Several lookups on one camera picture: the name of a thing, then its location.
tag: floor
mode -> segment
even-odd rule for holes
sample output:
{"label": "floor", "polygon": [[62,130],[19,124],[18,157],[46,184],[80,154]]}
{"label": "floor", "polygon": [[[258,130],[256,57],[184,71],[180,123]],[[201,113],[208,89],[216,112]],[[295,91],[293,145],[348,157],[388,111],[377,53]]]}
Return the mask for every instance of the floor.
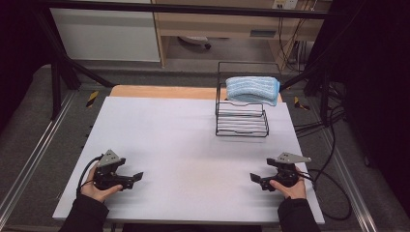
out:
{"label": "floor", "polygon": [[[107,65],[103,67],[96,65],[92,69],[102,77],[121,84],[213,87],[216,83],[215,73],[218,62],[221,60],[273,61],[273,56],[264,41],[215,38],[210,39],[210,42],[212,48],[207,50],[174,38],[168,50],[168,63],[165,68],[159,67],[158,64],[137,63],[122,64],[126,67],[121,70],[113,70]],[[289,69],[282,73],[277,72],[282,82],[296,74],[297,72]],[[0,166],[2,170],[7,170],[7,175],[0,182],[0,199],[2,199],[0,226],[4,226],[2,231],[57,231],[61,226],[61,221],[51,217],[58,203],[58,196],[70,178],[76,159],[81,154],[81,147],[87,141],[87,134],[90,133],[91,126],[97,118],[103,98],[110,91],[85,76],[81,76],[80,79],[83,82],[80,90],[63,91],[66,100],[71,100],[72,103],[64,111],[64,119],[57,130],[49,134],[51,139],[47,140],[45,146],[36,147],[39,141],[45,140],[42,137],[44,132],[56,126],[55,122],[49,120],[52,96],[47,68],[36,73],[26,98],[1,133]],[[318,98],[304,96],[304,86],[305,82],[301,81],[281,93],[283,100],[288,103],[295,126],[318,121]],[[95,90],[99,91],[96,101],[92,107],[85,107],[90,94]],[[302,106],[306,106],[305,109],[295,107],[295,97],[299,98]],[[338,101],[331,101],[331,104],[337,105]],[[346,177],[341,175],[345,174],[341,169],[347,168],[353,186],[357,188],[347,188],[348,193],[358,196],[365,207],[355,209],[347,220],[325,217],[326,224],[321,225],[321,229],[323,231],[410,231],[408,216],[404,214],[381,174],[377,169],[365,166],[360,144],[357,143],[348,121],[340,120],[334,126],[337,156],[326,172],[344,186],[343,180]],[[316,160],[308,168],[320,168],[329,156],[332,137],[329,130],[319,130],[309,134],[312,131],[298,130],[299,142],[304,155]],[[30,168],[26,165],[28,162],[36,163],[37,166]],[[317,195],[322,210],[331,217],[345,216],[349,209],[348,204],[332,181],[321,179],[318,186]],[[20,193],[14,194],[11,189]],[[352,205],[363,206],[360,202],[356,202],[357,197],[352,199],[354,200]],[[368,211],[369,218],[361,218],[363,211]],[[373,222],[374,227],[365,228],[362,225],[363,221]],[[278,229],[275,227],[264,228],[264,231],[276,230]]]}

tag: hand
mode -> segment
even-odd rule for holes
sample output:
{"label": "hand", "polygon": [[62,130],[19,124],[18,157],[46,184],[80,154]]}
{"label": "hand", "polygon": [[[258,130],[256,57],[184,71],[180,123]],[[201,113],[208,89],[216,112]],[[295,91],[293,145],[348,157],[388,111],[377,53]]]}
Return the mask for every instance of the hand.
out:
{"label": "hand", "polygon": [[[301,170],[298,167],[296,167],[296,170],[298,172],[301,172]],[[306,199],[307,198],[305,178],[301,176],[299,176],[298,182],[293,187],[290,187],[290,188],[285,187],[281,183],[274,181],[274,180],[271,180],[269,184],[271,184],[273,188],[281,191],[281,193],[284,195],[284,198],[288,198],[288,197],[290,197],[291,199],[299,199],[299,198]]]}
{"label": "hand", "polygon": [[108,196],[114,194],[115,192],[121,190],[123,186],[118,185],[115,187],[111,187],[106,190],[99,190],[94,186],[94,173],[96,172],[97,165],[94,165],[93,168],[91,168],[90,172],[88,173],[88,177],[86,180],[86,184],[81,188],[81,194],[89,196],[95,200],[98,200],[100,202],[104,202]]}

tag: black wire rack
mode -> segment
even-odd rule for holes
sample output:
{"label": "black wire rack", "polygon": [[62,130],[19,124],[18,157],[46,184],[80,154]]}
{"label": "black wire rack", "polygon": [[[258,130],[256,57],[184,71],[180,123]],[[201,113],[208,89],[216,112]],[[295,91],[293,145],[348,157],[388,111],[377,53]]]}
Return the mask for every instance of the black wire rack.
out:
{"label": "black wire rack", "polygon": [[263,103],[229,101],[222,99],[221,96],[221,89],[226,88],[225,77],[231,77],[233,75],[260,75],[261,72],[240,72],[240,74],[238,74],[238,70],[235,72],[222,72],[220,70],[222,64],[276,66],[278,74],[281,75],[278,65],[265,62],[219,62],[218,64],[218,84],[215,106],[217,119],[216,136],[268,136],[269,124]]}

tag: black sleeve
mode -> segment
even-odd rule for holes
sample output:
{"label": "black sleeve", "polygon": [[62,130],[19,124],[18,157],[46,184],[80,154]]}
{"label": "black sleeve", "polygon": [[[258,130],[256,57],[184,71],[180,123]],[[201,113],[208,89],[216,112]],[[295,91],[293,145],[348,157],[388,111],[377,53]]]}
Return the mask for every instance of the black sleeve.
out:
{"label": "black sleeve", "polygon": [[107,215],[108,209],[103,203],[80,194],[59,231],[102,232]]}
{"label": "black sleeve", "polygon": [[283,232],[320,231],[306,199],[285,199],[279,205],[278,215]]}

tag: white table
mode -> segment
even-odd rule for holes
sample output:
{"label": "white table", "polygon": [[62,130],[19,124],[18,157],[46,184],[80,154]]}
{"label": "white table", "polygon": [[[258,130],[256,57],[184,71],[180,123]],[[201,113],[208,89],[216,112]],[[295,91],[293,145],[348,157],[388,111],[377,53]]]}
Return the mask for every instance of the white table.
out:
{"label": "white table", "polygon": [[[119,175],[141,181],[110,197],[117,222],[272,224],[278,192],[262,191],[249,173],[276,174],[266,158],[301,149],[285,103],[266,106],[266,138],[215,136],[215,101],[107,97],[53,217],[65,219],[86,163],[112,149],[127,161]],[[307,171],[304,163],[297,164]],[[324,223],[311,183],[307,200]]]}

